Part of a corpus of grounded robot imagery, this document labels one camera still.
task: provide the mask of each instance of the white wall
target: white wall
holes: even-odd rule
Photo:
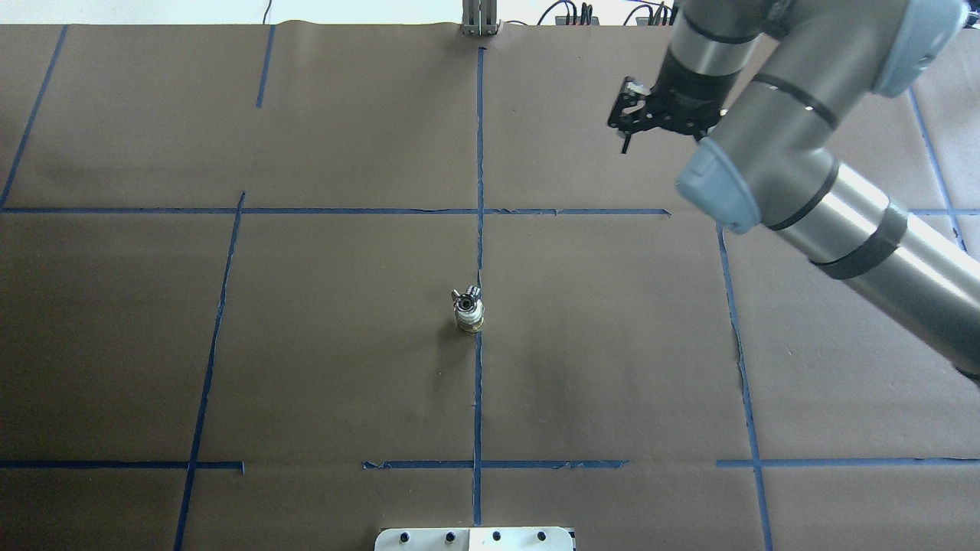
[[[0,0],[0,24],[257,24],[268,0]],[[594,0],[603,25],[621,25],[637,6],[628,0]],[[550,0],[498,0],[502,20],[534,25]],[[269,21],[334,24],[458,23],[462,0],[272,0]],[[637,15],[645,15],[641,10]],[[564,14],[558,7],[549,14]]]

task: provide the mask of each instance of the metal fitting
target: metal fitting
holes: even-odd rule
[[[453,289],[453,314],[456,325],[467,333],[476,333],[483,327],[483,299],[480,288],[471,285],[466,293]]]

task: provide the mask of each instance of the electrical cable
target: electrical cable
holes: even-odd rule
[[[666,25],[667,24],[667,11],[669,11],[669,10],[670,10],[670,8],[667,8],[667,5],[664,4],[663,2],[661,2],[661,4],[657,7],[657,12],[654,14],[654,23],[653,23],[653,25],[660,25],[660,26]]]
[[[629,25],[629,19],[633,17],[633,14],[639,12],[644,8],[650,11],[650,16],[647,18],[647,25],[652,25],[654,20],[654,7],[651,6],[650,4],[640,4],[639,6],[633,8],[633,11],[630,12],[628,16],[626,16],[626,21],[622,22],[622,25],[623,26]]]
[[[540,25],[541,22],[545,21],[545,18],[548,17],[548,13],[554,10],[556,7],[558,7],[559,4],[564,4],[564,8],[565,8],[564,23],[566,25],[571,25],[572,21],[578,19],[578,7],[575,6],[574,2],[572,2],[571,0],[558,0],[558,2],[555,2],[554,4],[548,7],[548,9],[545,10],[545,13],[541,14],[541,19],[538,20],[537,24]],[[568,6],[571,6],[571,14],[568,13]]]

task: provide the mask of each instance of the white mounting plate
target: white mounting plate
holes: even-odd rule
[[[453,541],[446,541],[452,532]],[[500,539],[494,539],[494,532]],[[545,533],[545,539],[538,538]],[[402,534],[409,536],[402,541]],[[374,551],[574,551],[575,539],[557,526],[479,528],[388,528],[374,540]]]

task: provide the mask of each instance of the blue tape line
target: blue tape line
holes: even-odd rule
[[[245,209],[247,215],[474,215],[476,209],[276,208]]]
[[[226,207],[13,207],[15,215],[233,215]],[[398,209],[360,207],[249,207],[247,215],[479,215],[479,209]],[[945,215],[947,211],[913,210],[918,215]],[[980,215],[980,209],[955,211]],[[665,209],[484,209],[484,215],[653,215],[672,216]]]
[[[18,207],[4,210],[12,215],[233,215],[234,209],[184,207]]]
[[[0,461],[0,469],[187,469],[186,461],[62,461],[28,460]],[[198,469],[235,470],[245,472],[241,461],[208,461],[197,464]]]
[[[487,209],[492,215],[657,215],[671,216],[665,209]]]
[[[385,461],[375,464],[362,463],[365,471],[386,471],[388,469],[472,469],[473,461]]]
[[[484,469],[622,469],[626,460],[600,461],[484,461]]]
[[[980,467],[980,459],[956,459],[952,457],[893,457],[893,458],[843,458],[843,459],[763,459],[766,468],[805,467]],[[754,465],[746,460],[721,460],[715,463],[720,469],[746,469]]]
[[[14,185],[14,178],[17,176],[17,168],[21,165],[21,156],[24,154],[24,149],[27,147],[27,139],[30,138],[30,130],[34,128],[34,121],[37,120],[37,112],[41,109],[41,100],[44,99],[44,92],[48,89],[48,83],[51,82],[51,74],[55,72],[55,65],[58,63],[58,56],[61,55],[62,46],[65,44],[65,36],[68,34],[68,26],[62,25],[61,35],[58,36],[58,44],[55,45],[55,51],[51,54],[51,62],[48,63],[48,71],[44,74],[44,80],[41,81],[41,89],[37,91],[37,98],[34,99],[34,107],[30,110],[30,116],[27,117],[27,125],[24,127],[24,133],[21,134],[21,144],[17,146],[17,153],[14,154],[14,162],[10,166],[10,172],[7,174],[7,183],[4,184],[3,194],[0,194],[0,209],[7,204],[7,196],[10,195],[10,188]]]
[[[756,494],[759,498],[762,538],[765,543],[765,551],[772,551],[772,529],[769,525],[769,507],[765,500],[765,484],[762,480],[759,441],[756,438],[756,418],[752,410],[752,392],[749,390],[749,374],[745,367],[745,349],[742,346],[742,330],[739,328],[738,308],[735,305],[735,287],[732,284],[732,274],[728,266],[728,249],[725,247],[725,235],[721,224],[715,224],[715,230],[718,234],[721,270],[724,274],[725,294],[728,298],[728,317],[731,319],[732,330],[735,332],[735,343],[738,346],[738,369],[739,375],[742,378],[742,403],[745,406],[746,427],[749,430],[749,445],[752,448],[752,465],[756,475]]]
[[[483,281],[483,56],[486,48],[476,50],[476,285]]]
[[[910,212],[918,216],[948,216],[950,213],[957,216],[980,216],[980,209],[952,209],[951,211],[945,209],[912,209]]]
[[[16,207],[4,212],[22,215],[233,215],[237,211],[208,207]],[[242,212],[247,215],[474,215],[476,209],[250,207]]]
[[[228,274],[231,272],[231,259],[235,256],[235,242],[238,240],[238,228],[242,220],[242,207],[245,204],[245,192],[238,198],[235,223],[231,229],[231,241],[228,244],[228,258],[224,262],[224,277],[221,279],[221,295],[218,301],[218,313],[215,315],[215,331],[211,335],[211,350],[208,352],[208,368],[204,374],[204,385],[201,389],[201,403],[197,408],[197,425],[194,427],[194,441],[190,449],[190,461],[187,467],[187,480],[184,483],[183,499],[180,502],[180,517],[177,520],[177,534],[173,542],[174,551],[180,551],[183,545],[183,533],[187,523],[187,510],[190,507],[191,490],[194,487],[194,472],[197,469],[197,457],[201,450],[201,433],[204,430],[204,416],[208,411],[208,393],[211,392],[211,381],[215,374],[215,357],[218,352],[218,333],[221,331],[221,318],[224,316],[224,305],[227,302]]]
[[[939,182],[939,192],[943,196],[943,204],[946,206],[946,214],[950,217],[950,222],[953,223],[953,232],[956,234],[956,243],[959,244],[959,248],[966,251],[966,243],[963,242],[963,232],[959,229],[959,220],[956,219],[956,214],[953,210],[953,200],[950,199],[950,191],[946,186],[946,178],[943,176],[943,170],[939,167],[939,158],[936,157],[936,148],[932,145],[932,138],[929,136],[929,129],[925,126],[925,119],[922,118],[922,110],[919,108],[918,98],[915,97],[915,90],[911,86],[908,87],[908,99],[912,102],[912,111],[915,112],[915,120],[918,122],[919,130],[922,134],[922,141],[925,142],[925,151],[929,156],[929,163],[932,165],[932,172],[936,175],[936,180]]]
[[[483,523],[483,333],[476,334],[476,375],[473,391],[473,525]]]
[[[262,79],[259,80],[259,97],[255,100],[256,109],[262,109],[266,99],[266,79],[269,77],[269,61],[272,59],[272,41],[275,39],[275,25],[269,25],[269,39],[266,42],[266,60],[262,64]]]
[[[629,465],[626,460],[599,461],[483,461],[481,469],[622,469]],[[425,470],[425,469],[472,469],[473,461],[385,461],[380,464],[365,461],[365,471]]]

